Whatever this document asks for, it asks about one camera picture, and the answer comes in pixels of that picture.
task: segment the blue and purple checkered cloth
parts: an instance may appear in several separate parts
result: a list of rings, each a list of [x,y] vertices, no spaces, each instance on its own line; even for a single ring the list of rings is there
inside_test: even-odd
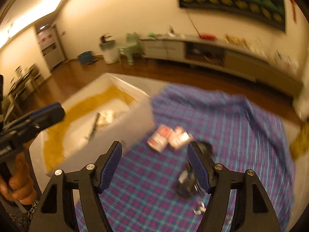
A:
[[[180,125],[195,140],[212,144],[213,160],[229,170],[253,169],[274,206],[284,231],[293,204],[294,165],[280,117],[266,112],[243,96],[204,91],[173,84],[152,101],[157,126]],[[197,201],[176,194],[179,174],[187,161],[187,149],[161,154],[149,148],[149,133],[124,155],[110,187],[100,196],[114,231],[196,231],[201,215]],[[231,191],[222,231],[230,228],[235,190]],[[87,231],[81,204],[76,207],[80,231]]]

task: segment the tv stand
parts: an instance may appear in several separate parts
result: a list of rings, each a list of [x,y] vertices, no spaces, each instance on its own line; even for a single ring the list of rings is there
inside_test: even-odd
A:
[[[145,58],[176,61],[219,70],[267,84],[293,98],[299,95],[303,87],[301,79],[274,67],[267,57],[223,40],[205,40],[198,36],[171,38],[168,35],[160,36],[156,40],[150,37],[140,40]]]

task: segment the plastic child chair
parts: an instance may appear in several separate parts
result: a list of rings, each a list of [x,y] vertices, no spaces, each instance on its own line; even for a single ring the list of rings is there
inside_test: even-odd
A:
[[[138,35],[136,32],[133,34],[127,33],[126,44],[119,46],[119,62],[121,63],[121,55],[126,55],[129,65],[134,64],[133,54],[141,53]]]

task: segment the yellow fabric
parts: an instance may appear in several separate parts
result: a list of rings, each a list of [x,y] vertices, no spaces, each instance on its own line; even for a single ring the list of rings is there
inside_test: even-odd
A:
[[[302,127],[296,140],[290,145],[293,160],[306,153],[309,149],[309,121]]]
[[[64,161],[62,142],[71,123],[115,98],[128,105],[134,102],[134,98],[128,93],[116,86],[110,86],[103,93],[89,97],[65,111],[64,120],[47,129],[48,139],[44,142],[44,159],[48,171]]]

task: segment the finger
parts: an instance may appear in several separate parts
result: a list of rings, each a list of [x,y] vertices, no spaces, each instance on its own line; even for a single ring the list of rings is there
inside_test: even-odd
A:
[[[31,179],[30,176],[28,176],[27,179],[28,179],[27,184],[23,188],[12,192],[12,197],[15,198],[16,200],[24,199],[29,194],[31,194],[34,186],[33,180]]]
[[[2,176],[0,175],[0,194],[8,201],[13,201],[11,195],[9,195],[9,189],[7,187],[6,182],[3,180]]]
[[[31,193],[27,197],[19,201],[22,205],[32,205],[36,200],[36,198],[37,198],[37,192],[34,189],[32,189]]]
[[[15,166],[16,171],[9,180],[9,187],[12,190],[18,190],[23,188],[27,184],[27,177],[30,172],[29,166],[26,163],[23,153],[16,155]]]

